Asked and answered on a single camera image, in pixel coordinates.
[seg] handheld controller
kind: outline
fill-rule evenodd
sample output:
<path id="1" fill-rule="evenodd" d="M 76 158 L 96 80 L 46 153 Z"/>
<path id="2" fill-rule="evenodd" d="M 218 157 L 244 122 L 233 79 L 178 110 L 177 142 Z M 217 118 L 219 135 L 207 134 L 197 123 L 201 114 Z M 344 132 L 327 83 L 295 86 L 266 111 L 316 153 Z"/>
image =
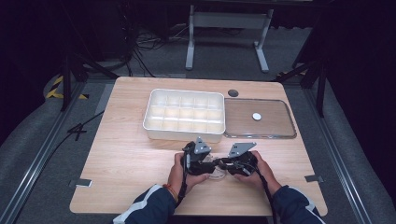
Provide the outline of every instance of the handheld controller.
<path id="1" fill-rule="evenodd" d="M 205 162 L 204 159 L 212 148 L 198 137 L 196 143 L 189 142 L 183 148 L 185 154 L 181 158 L 181 164 L 186 162 L 185 167 L 190 175 L 212 174 L 216 166 L 227 170 L 231 175 L 251 175 L 256 169 L 257 159 L 249 150 L 256 145 L 256 143 L 234 143 L 228 158 Z"/>

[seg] dark background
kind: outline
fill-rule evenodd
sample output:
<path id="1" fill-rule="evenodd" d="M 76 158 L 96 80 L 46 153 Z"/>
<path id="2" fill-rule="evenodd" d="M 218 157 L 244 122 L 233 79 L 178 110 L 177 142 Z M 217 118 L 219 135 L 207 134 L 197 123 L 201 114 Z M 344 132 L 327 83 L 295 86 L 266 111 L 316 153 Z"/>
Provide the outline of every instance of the dark background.
<path id="1" fill-rule="evenodd" d="M 1 3 L 0 144 L 44 103 L 43 88 L 59 73 L 69 49 L 97 62 L 128 54 L 119 5 L 119 1 L 88 0 Z M 333 1 L 332 5 L 341 9 L 320 17 L 317 10 L 278 10 L 272 25 L 315 26 L 298 62 L 324 55 L 338 102 L 395 201 L 395 8 L 374 0 Z M 132 21 L 166 38 L 170 27 L 187 22 L 188 13 L 186 6 L 139 5 L 134 6 Z"/>

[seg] metal bracket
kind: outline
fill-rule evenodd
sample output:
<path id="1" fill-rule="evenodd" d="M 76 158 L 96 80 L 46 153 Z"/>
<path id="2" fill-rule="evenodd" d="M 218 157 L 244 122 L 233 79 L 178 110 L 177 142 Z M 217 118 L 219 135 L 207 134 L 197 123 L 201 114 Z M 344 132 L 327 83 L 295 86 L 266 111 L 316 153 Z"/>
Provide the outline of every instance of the metal bracket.
<path id="1" fill-rule="evenodd" d="M 316 176 L 316 175 L 306 175 L 305 176 L 305 180 L 306 180 L 306 182 L 318 181 L 319 184 L 324 182 L 324 179 L 323 179 L 323 177 L 321 175 L 318 175 L 318 176 Z"/>
<path id="2" fill-rule="evenodd" d="M 212 147 L 209 147 L 201 137 L 197 137 L 196 143 L 195 143 L 195 149 L 194 152 L 195 154 L 203 154 L 206 152 L 210 152 L 212 150 Z"/>
<path id="3" fill-rule="evenodd" d="M 69 188 L 76 188 L 76 187 L 85 187 L 89 188 L 92 184 L 90 179 L 78 179 L 78 180 L 70 180 Z"/>
<path id="4" fill-rule="evenodd" d="M 228 158 L 239 157 L 240 155 L 247 152 L 249 149 L 255 147 L 257 143 L 234 143 L 231 147 L 230 153 L 228 154 Z"/>

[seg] plastic lid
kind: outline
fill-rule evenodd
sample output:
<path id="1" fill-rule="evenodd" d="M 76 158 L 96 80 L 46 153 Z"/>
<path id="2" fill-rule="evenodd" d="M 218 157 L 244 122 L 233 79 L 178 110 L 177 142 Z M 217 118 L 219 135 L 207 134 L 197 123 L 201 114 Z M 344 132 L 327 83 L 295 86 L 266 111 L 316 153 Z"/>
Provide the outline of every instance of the plastic lid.
<path id="1" fill-rule="evenodd" d="M 226 137 L 294 138 L 297 134 L 285 102 L 226 98 Z"/>

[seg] human hand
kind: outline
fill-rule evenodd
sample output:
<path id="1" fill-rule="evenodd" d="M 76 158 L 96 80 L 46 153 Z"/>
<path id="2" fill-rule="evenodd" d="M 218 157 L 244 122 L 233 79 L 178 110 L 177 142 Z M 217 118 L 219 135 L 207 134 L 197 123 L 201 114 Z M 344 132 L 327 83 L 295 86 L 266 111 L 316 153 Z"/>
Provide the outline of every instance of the human hand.
<path id="1" fill-rule="evenodd" d="M 282 186 L 276 181 L 273 171 L 271 170 L 268 163 L 262 159 L 260 153 L 256 150 L 252 150 L 251 153 L 257 159 L 257 167 L 259 168 L 260 173 L 264 176 L 265 180 L 267 181 L 268 189 L 270 190 L 271 195 L 274 195 L 274 193 Z M 252 185 L 254 188 L 258 190 L 263 190 L 262 180 L 260 179 L 257 172 L 254 172 L 250 176 L 235 174 L 234 177 L 241 182 Z"/>
<path id="2" fill-rule="evenodd" d="M 168 184 L 171 185 L 172 189 L 178 195 L 181 189 L 181 183 L 183 181 L 183 167 L 181 166 L 181 158 L 184 153 L 175 154 L 175 164 L 172 166 L 171 172 L 168 177 Z M 191 189 L 199 184 L 204 182 L 209 178 L 209 174 L 203 175 L 187 175 L 186 178 L 186 195 L 191 191 Z"/>

